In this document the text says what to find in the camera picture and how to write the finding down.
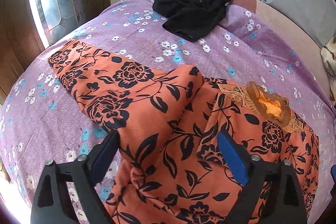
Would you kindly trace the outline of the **pink quilted mattress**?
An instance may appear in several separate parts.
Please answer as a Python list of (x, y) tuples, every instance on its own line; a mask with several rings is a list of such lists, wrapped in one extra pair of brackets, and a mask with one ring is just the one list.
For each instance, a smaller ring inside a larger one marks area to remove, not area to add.
[(285, 15), (260, 0), (233, 0), (233, 4), (254, 12), (288, 42), (314, 74), (326, 95), (330, 95), (329, 79), (319, 54), (320, 48), (308, 34)]

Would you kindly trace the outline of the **purple floral bed sheet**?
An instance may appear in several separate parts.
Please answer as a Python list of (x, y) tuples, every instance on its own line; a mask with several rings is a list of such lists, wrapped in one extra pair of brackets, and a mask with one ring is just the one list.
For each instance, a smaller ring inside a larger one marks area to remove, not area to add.
[(37, 181), (46, 159), (74, 160), (103, 137), (56, 79), (48, 58), (69, 39), (170, 71), (195, 65), (205, 77), (248, 81), (289, 99), (319, 137), (319, 182), (309, 215), (314, 223), (330, 202), (335, 164), (334, 113), (329, 96), (294, 49), (254, 12), (232, 5), (227, 17), (198, 42), (163, 29), (153, 0), (124, 0), (38, 55), (19, 76), (1, 107), (1, 158), (10, 181), (1, 195), (21, 223), (30, 220)]

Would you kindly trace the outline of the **black cloth garment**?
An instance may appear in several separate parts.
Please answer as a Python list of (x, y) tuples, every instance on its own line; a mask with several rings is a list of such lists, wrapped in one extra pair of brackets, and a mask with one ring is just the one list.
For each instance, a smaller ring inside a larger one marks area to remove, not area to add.
[(233, 0), (154, 0), (153, 10), (167, 18), (162, 27), (189, 42), (207, 36), (226, 16)]

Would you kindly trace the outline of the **cream floral blanket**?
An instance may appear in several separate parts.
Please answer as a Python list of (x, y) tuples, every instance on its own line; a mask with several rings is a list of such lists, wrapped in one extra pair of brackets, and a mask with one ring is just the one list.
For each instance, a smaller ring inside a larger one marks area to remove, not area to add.
[(320, 50), (322, 63), (325, 67), (327, 77), (330, 85), (330, 98), (335, 106), (335, 93), (336, 93), (336, 37), (334, 36), (329, 42)]

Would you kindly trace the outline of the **dark wooden window frame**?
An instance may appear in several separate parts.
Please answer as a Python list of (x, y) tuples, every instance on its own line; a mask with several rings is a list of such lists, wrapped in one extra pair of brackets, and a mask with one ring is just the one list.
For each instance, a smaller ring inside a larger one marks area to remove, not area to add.
[[(110, 0), (84, 0), (87, 21), (108, 7)], [(33, 20), (29, 0), (1, 0), (1, 100), (19, 76), (46, 48)]]

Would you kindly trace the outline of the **orange black floral garment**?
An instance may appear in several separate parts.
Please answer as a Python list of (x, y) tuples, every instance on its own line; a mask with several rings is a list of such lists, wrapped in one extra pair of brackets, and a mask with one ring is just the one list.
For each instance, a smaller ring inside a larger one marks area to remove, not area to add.
[(306, 223), (319, 140), (287, 98), (71, 40), (49, 58), (80, 110), (117, 131), (114, 223)]

